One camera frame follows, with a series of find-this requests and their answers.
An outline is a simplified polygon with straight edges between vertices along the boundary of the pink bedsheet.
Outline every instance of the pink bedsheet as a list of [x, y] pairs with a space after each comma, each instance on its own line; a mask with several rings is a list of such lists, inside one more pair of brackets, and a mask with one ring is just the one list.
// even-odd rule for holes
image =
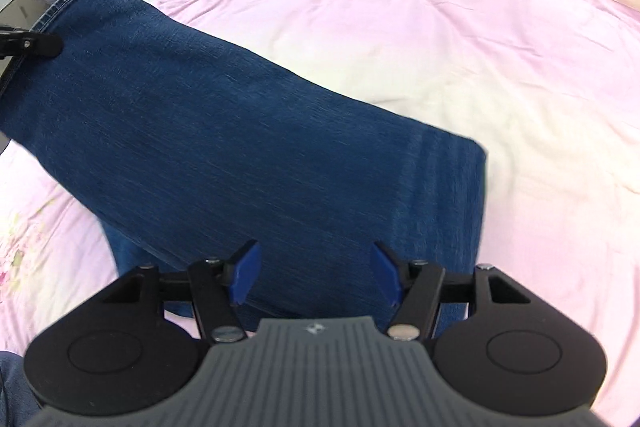
[[[496, 264], [590, 330], [609, 361], [594, 410], [616, 427], [640, 416], [640, 0], [153, 3], [328, 89], [484, 146], [479, 262]], [[0, 184], [10, 176], [27, 190], [34, 174], [2, 160]], [[20, 210], [20, 190], [9, 200], [3, 193], [0, 220]], [[30, 216], [38, 204], [29, 203]], [[85, 219], [77, 202], [69, 205], [75, 217], [65, 216]], [[67, 241], [86, 233], [75, 230]], [[80, 245], [78, 260], [95, 246]], [[111, 267], [101, 271], [108, 252], [98, 246], [98, 261], [86, 264], [100, 280], [96, 289], [113, 276]], [[45, 250], [34, 250], [33, 273], [46, 256], [60, 263], [60, 277], [72, 269], [61, 253], [38, 253]], [[28, 322], [20, 342], [5, 346], [23, 349], [46, 325], [24, 316], [42, 305], [36, 288], [29, 296], [36, 304], [23, 299], [11, 311], [14, 295], [2, 293], [0, 320], [12, 313]]]

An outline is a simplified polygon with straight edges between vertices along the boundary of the floral pattern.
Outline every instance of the floral pattern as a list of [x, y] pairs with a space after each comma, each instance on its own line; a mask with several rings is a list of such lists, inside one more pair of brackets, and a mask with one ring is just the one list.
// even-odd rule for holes
[[30, 217], [15, 213], [0, 223], [0, 303], [20, 285], [22, 277], [37, 268], [37, 253], [46, 243], [39, 217], [53, 201], [55, 198], [48, 200]]

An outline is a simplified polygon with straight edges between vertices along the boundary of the black clip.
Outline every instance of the black clip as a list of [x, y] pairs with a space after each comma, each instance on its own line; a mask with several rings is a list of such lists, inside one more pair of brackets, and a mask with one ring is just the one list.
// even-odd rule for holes
[[[473, 275], [404, 261], [374, 244], [371, 266], [397, 308], [386, 334], [418, 341], [462, 396], [514, 416], [552, 416], [591, 405], [607, 360], [587, 331], [491, 265]], [[434, 338], [440, 306], [468, 303], [468, 319]]]
[[0, 58], [17, 55], [54, 58], [62, 53], [63, 47], [64, 42], [58, 35], [0, 25]]

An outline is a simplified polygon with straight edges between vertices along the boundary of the black mount bracket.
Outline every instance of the black mount bracket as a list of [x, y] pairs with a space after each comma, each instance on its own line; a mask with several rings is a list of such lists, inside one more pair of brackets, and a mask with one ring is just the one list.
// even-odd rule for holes
[[63, 47], [62, 38], [57, 35], [0, 25], [0, 59], [19, 55], [54, 58]]

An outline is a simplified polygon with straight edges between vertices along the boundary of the jeans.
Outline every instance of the jeans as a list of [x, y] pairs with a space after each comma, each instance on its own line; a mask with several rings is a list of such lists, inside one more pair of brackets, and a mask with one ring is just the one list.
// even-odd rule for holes
[[22, 370], [22, 357], [0, 351], [0, 425], [20, 427], [39, 410]]
[[34, 30], [65, 49], [12, 59], [0, 130], [102, 220], [121, 273], [141, 260], [181, 270], [257, 239], [262, 272], [240, 310], [254, 329], [264, 316], [383, 326], [393, 310], [369, 269], [377, 239], [404, 259], [472, 269], [485, 160], [473, 141], [323, 89], [141, 0], [59, 0]]

